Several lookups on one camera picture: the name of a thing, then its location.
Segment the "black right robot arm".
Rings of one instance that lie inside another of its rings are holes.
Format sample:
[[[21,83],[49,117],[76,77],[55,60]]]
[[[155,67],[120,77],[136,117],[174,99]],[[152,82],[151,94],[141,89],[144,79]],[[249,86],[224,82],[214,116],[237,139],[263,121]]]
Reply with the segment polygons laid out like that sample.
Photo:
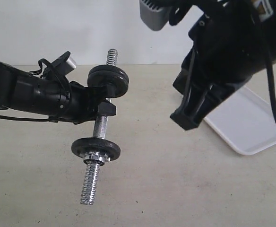
[[[222,20],[203,15],[188,35],[193,47],[173,87],[183,96],[171,119],[184,130],[197,128],[223,101],[276,63],[276,0],[231,0]]]

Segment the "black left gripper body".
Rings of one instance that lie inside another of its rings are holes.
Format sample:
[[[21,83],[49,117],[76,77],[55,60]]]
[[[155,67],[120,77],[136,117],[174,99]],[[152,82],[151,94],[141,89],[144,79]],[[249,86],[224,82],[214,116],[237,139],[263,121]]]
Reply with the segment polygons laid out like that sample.
[[[105,86],[85,87],[75,81],[70,82],[72,99],[64,114],[64,121],[73,124],[94,121],[98,106],[105,99]]]

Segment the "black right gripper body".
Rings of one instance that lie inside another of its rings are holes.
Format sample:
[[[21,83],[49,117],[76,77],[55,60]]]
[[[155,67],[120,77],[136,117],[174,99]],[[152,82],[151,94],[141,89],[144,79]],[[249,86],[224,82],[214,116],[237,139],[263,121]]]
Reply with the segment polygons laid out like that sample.
[[[227,20],[210,20],[204,27],[190,30],[197,50],[186,85],[240,83],[242,87],[266,67],[265,56],[276,64],[276,0],[255,1],[252,5],[259,26],[247,2],[232,0],[226,4]]]

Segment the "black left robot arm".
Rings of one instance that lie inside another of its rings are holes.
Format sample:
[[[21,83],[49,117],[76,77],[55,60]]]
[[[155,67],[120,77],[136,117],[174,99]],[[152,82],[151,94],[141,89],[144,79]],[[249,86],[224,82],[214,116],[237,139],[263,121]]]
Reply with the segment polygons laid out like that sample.
[[[115,116],[116,106],[106,98],[107,86],[85,87],[66,75],[75,69],[68,58],[48,62],[40,59],[39,70],[22,71],[0,62],[0,110],[45,115],[44,119],[2,116],[0,119],[28,122],[81,124],[99,116]]]

